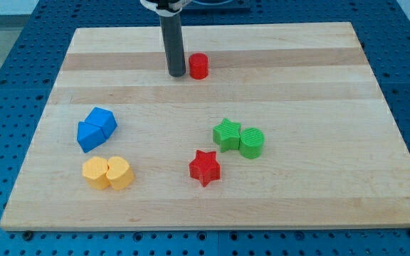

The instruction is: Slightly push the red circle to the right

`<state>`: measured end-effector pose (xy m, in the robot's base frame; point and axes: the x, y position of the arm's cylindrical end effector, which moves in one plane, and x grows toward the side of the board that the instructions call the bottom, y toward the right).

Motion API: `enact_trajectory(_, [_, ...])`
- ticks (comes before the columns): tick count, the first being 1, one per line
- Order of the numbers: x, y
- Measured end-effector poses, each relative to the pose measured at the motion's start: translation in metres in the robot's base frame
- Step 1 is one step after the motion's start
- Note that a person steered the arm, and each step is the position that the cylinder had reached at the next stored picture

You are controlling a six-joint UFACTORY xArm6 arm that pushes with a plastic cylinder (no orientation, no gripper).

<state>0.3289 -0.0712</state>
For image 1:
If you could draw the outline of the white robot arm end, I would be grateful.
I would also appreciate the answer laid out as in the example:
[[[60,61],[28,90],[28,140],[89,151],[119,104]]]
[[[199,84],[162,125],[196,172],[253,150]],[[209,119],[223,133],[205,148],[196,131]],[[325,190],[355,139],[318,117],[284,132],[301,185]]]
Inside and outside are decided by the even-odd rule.
[[[172,17],[191,3],[191,0],[140,0],[146,9],[162,17]]]

